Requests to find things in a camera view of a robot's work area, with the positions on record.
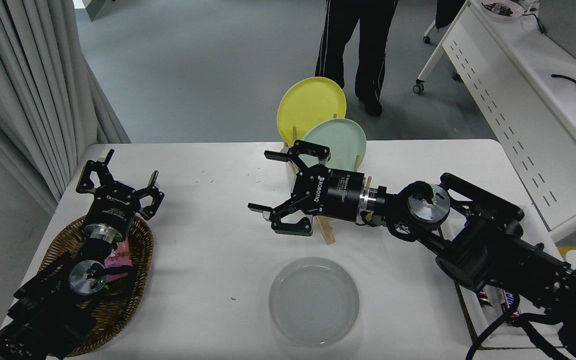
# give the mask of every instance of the black cable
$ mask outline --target black cable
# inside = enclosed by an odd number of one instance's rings
[[[486,330],[483,330],[482,333],[480,333],[480,335],[477,337],[477,339],[475,339],[475,341],[472,343],[472,345],[468,349],[468,353],[466,354],[466,360],[473,360],[475,353],[477,353],[477,350],[479,350],[479,348],[480,348],[480,346],[482,346],[483,342],[492,333],[494,333],[495,330],[497,330],[501,326],[501,324],[505,323],[505,321],[510,319],[510,317],[514,314],[514,312],[519,308],[519,295],[513,294],[512,292],[509,292],[509,294],[512,295],[512,297],[514,297],[514,300],[515,300],[514,303],[512,305],[510,305],[510,308],[508,308],[508,310],[503,312],[503,314],[501,314],[501,316],[499,316],[495,321],[493,321],[486,328]]]
[[[537,347],[537,349],[543,351],[549,358],[553,360],[570,360],[565,356],[563,353],[557,350],[553,344],[548,342],[542,335],[539,333],[533,324],[530,323],[530,315],[534,315],[535,317],[539,317],[537,314],[521,314],[519,315],[519,326],[525,331],[526,335],[528,335],[528,339],[530,342]]]
[[[561,75],[560,73],[551,73],[550,75],[551,78],[560,78],[560,79],[566,79],[566,80],[570,80],[570,82],[573,82],[576,85],[576,80],[573,79],[570,76],[566,76],[566,75]]]
[[[522,16],[534,16],[535,20],[537,20],[537,28],[539,28],[539,32],[542,34],[546,34],[546,30],[544,29],[542,22],[539,20],[539,17],[537,17],[535,13],[525,13],[522,14]]]

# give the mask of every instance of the clear glass plate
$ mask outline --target clear glass plate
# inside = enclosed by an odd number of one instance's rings
[[[270,287],[269,307],[274,324],[295,345],[326,346],[355,325],[359,292],[338,264],[306,257],[279,272]]]

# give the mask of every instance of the woven basket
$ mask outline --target woven basket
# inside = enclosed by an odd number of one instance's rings
[[[46,255],[43,256],[39,271],[54,262],[63,253],[69,251],[72,256],[77,254],[82,246],[82,236],[79,230],[84,218],[82,216],[73,221],[52,240]],[[135,216],[132,226],[130,226],[128,241],[130,241],[130,260],[137,271],[131,296],[119,301],[100,303],[92,313],[92,317],[96,319],[96,326],[80,346],[68,354],[69,357],[89,353],[109,342],[123,330],[137,311],[144,295],[148,270],[151,268],[151,260],[153,259],[153,233],[146,221],[139,216]],[[122,277],[109,282],[108,287],[109,294],[118,294],[126,289],[126,278]]]

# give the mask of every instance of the desk leg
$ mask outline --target desk leg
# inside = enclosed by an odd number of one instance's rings
[[[434,51],[432,52],[432,55],[430,55],[430,58],[425,63],[425,66],[423,66],[423,69],[419,73],[419,76],[416,77],[416,85],[414,85],[412,88],[412,91],[415,94],[421,94],[421,92],[424,91],[424,82],[426,81],[426,79],[428,79],[428,76],[430,75],[430,73],[432,73],[433,69],[435,68],[435,66],[439,62],[439,59],[441,59],[442,55],[444,54],[443,45],[444,45],[444,40],[446,39],[446,36],[448,34],[450,34],[450,31],[455,26],[455,23],[457,23],[459,18],[462,16],[462,13],[464,13],[464,10],[466,9],[466,7],[469,6],[470,3],[471,2],[468,0],[463,3],[463,6],[459,10],[459,13],[457,13],[457,16],[455,16],[454,20],[450,23],[450,27],[448,27],[448,30],[446,30],[446,34],[443,35],[443,37],[441,38],[441,40],[437,44],[437,47],[434,49]]]

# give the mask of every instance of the white table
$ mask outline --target white table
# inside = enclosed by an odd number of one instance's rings
[[[533,16],[485,12],[467,1],[419,78],[448,54],[556,241],[576,230],[576,87],[551,74],[576,79],[576,60]]]
[[[167,359],[462,359],[471,344],[455,287],[419,243],[386,228],[334,221],[336,243],[322,235],[278,235],[247,203],[278,205],[292,181],[286,164],[264,150],[281,143],[93,145],[80,159],[115,149],[116,180],[144,186],[158,169],[166,197],[149,225],[155,239],[144,296],[112,341],[82,360]],[[501,146],[492,140],[369,141],[360,171],[373,187],[398,192],[450,172],[522,207],[524,239],[558,257]],[[86,214],[89,194],[67,187],[25,280],[34,275],[59,231]],[[359,290],[359,317],[341,341],[319,349],[290,346],[268,311],[274,277],[298,258],[320,256],[348,271]],[[546,359],[538,350],[480,351],[479,359]]]

